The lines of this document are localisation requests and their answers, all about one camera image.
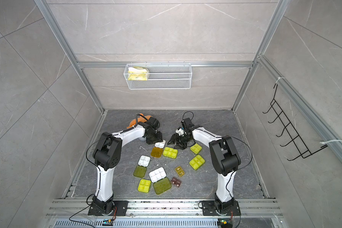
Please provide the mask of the small green pillbox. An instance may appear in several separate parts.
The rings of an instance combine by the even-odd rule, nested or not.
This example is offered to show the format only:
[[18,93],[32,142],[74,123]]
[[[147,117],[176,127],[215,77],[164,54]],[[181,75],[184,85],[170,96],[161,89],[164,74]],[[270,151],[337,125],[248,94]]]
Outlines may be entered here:
[[198,155],[200,153],[200,151],[202,150],[202,147],[199,144],[196,143],[196,144],[194,144],[193,146],[190,147],[190,150],[194,154]]

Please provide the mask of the amber lid small pillbox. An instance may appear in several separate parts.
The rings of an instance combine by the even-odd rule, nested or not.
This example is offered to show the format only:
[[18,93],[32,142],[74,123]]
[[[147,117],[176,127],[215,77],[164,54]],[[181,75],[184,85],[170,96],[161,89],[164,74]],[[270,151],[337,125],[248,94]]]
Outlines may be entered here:
[[156,142],[154,148],[151,151],[151,156],[154,158],[160,158],[163,153],[163,148],[165,147],[166,141]]

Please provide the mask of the green lid six-cell pillbox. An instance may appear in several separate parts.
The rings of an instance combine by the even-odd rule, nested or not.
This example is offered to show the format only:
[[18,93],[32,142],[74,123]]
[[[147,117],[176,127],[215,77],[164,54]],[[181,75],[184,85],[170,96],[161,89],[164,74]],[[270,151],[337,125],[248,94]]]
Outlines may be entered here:
[[165,147],[162,154],[165,157],[176,159],[178,150],[170,148],[170,147]]

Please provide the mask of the small yellow clear pillbox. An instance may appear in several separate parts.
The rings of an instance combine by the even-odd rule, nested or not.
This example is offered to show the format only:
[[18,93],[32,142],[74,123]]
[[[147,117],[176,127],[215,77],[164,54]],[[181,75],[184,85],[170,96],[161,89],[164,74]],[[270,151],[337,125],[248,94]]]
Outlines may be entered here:
[[185,172],[181,166],[176,167],[175,171],[179,177],[182,177],[185,174]]

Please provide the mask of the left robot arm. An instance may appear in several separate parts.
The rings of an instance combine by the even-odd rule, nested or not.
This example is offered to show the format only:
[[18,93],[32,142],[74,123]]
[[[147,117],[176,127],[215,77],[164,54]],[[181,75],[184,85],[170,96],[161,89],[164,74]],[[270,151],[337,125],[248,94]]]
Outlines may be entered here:
[[148,144],[162,142],[159,127],[160,122],[153,116],[137,114],[134,125],[116,133],[104,132],[96,141],[94,161],[90,163],[97,168],[97,189],[91,195],[91,204],[87,206],[88,216],[116,216],[113,177],[121,159],[122,147],[138,138],[145,138]]

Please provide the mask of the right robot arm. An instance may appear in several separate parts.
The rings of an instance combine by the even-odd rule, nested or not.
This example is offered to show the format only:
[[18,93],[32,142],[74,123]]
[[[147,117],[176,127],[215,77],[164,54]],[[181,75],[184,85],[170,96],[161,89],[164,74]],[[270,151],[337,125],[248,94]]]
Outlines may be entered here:
[[181,127],[171,136],[168,145],[174,145],[174,149],[186,148],[199,149],[198,142],[209,148],[211,162],[218,174],[217,188],[213,201],[203,200],[204,215],[240,216],[240,207],[234,198],[233,186],[236,172],[242,163],[240,155],[234,144],[234,139],[244,141],[232,136],[220,136],[211,133],[201,125],[192,123],[192,118],[182,118]]

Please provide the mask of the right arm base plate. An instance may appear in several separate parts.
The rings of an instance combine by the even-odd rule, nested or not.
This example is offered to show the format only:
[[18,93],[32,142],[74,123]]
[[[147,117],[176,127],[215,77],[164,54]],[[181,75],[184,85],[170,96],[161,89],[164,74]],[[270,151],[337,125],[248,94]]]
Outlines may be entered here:
[[232,199],[228,202],[219,202],[218,200],[201,201],[203,216],[240,216],[241,211],[239,203]]

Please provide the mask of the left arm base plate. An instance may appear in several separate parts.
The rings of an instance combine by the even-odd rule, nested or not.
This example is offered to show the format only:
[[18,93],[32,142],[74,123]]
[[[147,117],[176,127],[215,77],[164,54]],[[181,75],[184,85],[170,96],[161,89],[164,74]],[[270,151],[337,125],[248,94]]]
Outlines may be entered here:
[[89,207],[88,216],[125,216],[127,212],[129,201],[127,200],[116,200],[112,202],[112,208],[109,212],[103,211],[94,203]]

